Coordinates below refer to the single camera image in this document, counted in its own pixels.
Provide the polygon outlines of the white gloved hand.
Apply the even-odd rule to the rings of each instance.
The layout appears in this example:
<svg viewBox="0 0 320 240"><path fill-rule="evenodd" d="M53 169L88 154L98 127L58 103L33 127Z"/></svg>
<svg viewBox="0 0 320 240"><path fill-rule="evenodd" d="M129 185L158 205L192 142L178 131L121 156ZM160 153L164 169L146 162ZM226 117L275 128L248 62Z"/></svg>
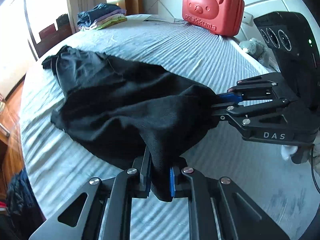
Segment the white gloved hand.
<svg viewBox="0 0 320 240"><path fill-rule="evenodd" d="M298 150L298 146L282 145L281 156L284 160L289 160L291 156L297 152L297 150Z"/></svg>

